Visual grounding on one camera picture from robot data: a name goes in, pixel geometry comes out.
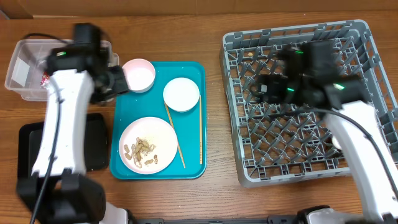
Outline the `small white cup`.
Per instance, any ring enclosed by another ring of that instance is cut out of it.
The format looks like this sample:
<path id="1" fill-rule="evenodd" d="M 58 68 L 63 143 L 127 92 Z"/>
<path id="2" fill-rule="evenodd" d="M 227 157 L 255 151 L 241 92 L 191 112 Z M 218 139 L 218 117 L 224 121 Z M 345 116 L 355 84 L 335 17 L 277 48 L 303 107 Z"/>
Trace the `small white cup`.
<path id="1" fill-rule="evenodd" d="M 332 137 L 331 142 L 335 148 L 341 150 L 341 146 L 335 136 Z"/>

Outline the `white bowl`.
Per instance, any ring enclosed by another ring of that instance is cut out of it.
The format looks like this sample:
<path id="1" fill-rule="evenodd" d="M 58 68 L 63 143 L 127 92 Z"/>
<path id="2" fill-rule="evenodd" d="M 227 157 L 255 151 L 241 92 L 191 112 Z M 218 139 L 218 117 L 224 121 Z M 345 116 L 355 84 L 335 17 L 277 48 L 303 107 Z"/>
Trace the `white bowl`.
<path id="1" fill-rule="evenodd" d="M 197 84 L 184 77 L 169 81 L 163 90 L 166 105 L 182 113 L 191 110 L 198 103 L 199 97 L 200 91 Z"/>

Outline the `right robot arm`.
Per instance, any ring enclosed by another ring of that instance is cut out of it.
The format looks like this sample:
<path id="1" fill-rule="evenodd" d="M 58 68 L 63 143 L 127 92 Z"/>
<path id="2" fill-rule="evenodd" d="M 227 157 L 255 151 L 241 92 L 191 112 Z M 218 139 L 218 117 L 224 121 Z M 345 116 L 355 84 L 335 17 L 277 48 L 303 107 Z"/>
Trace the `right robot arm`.
<path id="1" fill-rule="evenodd" d="M 359 76 L 340 75 L 334 43 L 288 45 L 278 54 L 281 75 L 261 75 L 251 88 L 258 101 L 295 104 L 323 116 L 348 163 L 361 199 L 362 215 L 329 206 L 306 208 L 299 223 L 397 223 L 397 167 L 379 130 L 375 108 Z"/>

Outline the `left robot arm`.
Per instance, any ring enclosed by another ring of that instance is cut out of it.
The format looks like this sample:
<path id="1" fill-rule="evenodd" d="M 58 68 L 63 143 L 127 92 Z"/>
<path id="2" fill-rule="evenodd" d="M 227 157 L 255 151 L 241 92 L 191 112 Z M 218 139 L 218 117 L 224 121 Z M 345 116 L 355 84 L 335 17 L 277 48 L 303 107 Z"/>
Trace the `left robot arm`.
<path id="1" fill-rule="evenodd" d="M 127 93 L 122 68 L 109 65 L 103 31 L 75 24 L 73 40 L 51 50 L 47 109 L 39 153 L 17 194 L 40 223 L 134 223 L 132 213 L 106 200 L 102 186 L 87 178 L 84 140 L 87 109 Z"/>

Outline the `red snack wrapper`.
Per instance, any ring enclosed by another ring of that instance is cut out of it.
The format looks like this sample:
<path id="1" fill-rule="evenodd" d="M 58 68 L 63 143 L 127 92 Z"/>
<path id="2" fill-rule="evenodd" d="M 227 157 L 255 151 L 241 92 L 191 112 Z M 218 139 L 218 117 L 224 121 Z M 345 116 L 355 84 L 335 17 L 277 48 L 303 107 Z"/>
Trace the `red snack wrapper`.
<path id="1" fill-rule="evenodd" d="M 50 77 L 49 77 L 48 73 L 46 71 L 44 71 L 40 85 L 42 88 L 47 89 L 49 87 L 49 82 L 50 82 Z"/>

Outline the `pink bowl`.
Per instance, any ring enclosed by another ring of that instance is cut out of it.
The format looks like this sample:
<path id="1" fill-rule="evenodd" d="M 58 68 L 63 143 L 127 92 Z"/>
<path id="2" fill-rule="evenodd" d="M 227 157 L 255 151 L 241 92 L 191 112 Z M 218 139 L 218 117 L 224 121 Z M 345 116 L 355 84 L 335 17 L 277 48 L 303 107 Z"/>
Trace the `pink bowl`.
<path id="1" fill-rule="evenodd" d="M 143 93 L 151 89 L 155 80 L 155 67 L 142 58 L 126 62 L 122 69 L 129 89 L 135 93 Z"/>

